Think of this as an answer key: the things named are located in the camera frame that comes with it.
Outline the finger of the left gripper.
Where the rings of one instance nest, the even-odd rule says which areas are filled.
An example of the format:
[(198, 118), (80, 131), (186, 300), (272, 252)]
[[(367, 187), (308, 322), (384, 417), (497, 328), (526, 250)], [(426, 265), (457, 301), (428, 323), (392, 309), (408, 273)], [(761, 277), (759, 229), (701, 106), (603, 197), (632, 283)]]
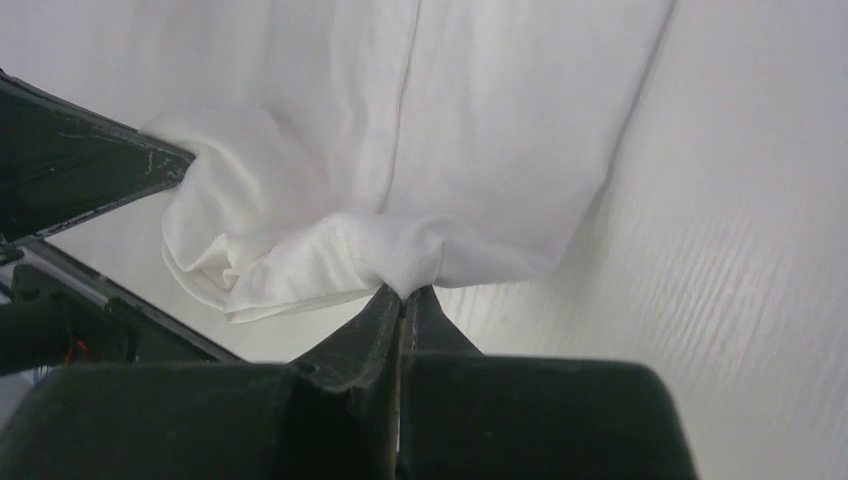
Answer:
[(178, 185), (193, 154), (1, 76), (1, 240), (41, 239)]

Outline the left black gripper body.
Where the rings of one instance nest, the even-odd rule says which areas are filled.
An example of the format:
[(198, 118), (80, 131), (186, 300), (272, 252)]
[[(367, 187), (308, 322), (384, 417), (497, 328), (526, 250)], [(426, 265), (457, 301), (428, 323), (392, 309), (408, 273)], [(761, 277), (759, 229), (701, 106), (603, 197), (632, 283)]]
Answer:
[(1, 373), (238, 356), (59, 248), (1, 250)]

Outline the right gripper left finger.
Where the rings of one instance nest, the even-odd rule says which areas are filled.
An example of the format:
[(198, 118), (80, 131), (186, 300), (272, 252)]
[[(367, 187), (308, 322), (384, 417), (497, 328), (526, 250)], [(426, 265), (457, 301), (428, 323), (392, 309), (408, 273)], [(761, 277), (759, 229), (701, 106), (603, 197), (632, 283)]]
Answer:
[(57, 370), (1, 434), (5, 479), (390, 479), (402, 303), (380, 289), (287, 364)]

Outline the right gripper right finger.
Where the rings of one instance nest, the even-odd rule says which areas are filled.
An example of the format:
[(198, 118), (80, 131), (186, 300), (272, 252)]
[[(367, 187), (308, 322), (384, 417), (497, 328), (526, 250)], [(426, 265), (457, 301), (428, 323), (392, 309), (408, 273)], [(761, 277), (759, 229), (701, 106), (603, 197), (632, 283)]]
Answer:
[(694, 479), (671, 395), (628, 362), (482, 353), (431, 288), (405, 307), (402, 479)]

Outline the white t-shirt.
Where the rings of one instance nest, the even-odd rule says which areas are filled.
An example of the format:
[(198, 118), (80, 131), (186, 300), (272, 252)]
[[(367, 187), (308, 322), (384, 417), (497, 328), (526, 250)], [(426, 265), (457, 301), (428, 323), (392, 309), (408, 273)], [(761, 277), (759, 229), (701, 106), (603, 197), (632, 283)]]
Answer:
[(668, 1), (286, 5), (256, 97), (146, 134), (195, 159), (163, 213), (181, 286), (233, 323), (530, 280), (604, 184)]

